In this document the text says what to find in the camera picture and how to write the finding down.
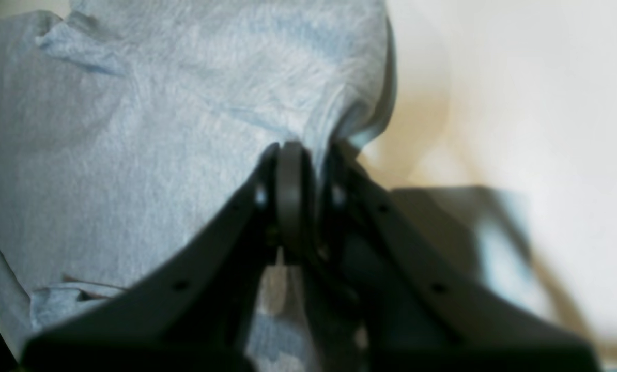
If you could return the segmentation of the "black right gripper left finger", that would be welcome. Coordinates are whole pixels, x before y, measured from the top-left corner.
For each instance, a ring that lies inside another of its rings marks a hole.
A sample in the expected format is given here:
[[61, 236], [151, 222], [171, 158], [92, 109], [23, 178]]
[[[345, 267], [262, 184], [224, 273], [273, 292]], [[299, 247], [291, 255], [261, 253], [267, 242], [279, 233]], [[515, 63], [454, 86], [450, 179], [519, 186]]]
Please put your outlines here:
[[27, 343], [26, 371], [255, 371], [245, 355], [257, 288], [298, 240], [299, 142], [269, 146], [205, 229], [133, 289]]

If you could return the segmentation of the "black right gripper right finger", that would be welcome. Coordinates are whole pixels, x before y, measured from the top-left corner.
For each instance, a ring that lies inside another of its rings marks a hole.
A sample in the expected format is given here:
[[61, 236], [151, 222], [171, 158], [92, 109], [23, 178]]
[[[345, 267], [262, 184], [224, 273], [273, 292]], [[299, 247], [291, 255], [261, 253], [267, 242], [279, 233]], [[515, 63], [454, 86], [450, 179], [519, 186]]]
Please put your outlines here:
[[460, 273], [340, 146], [316, 190], [309, 252], [330, 301], [363, 323], [363, 370], [600, 370], [582, 337]]

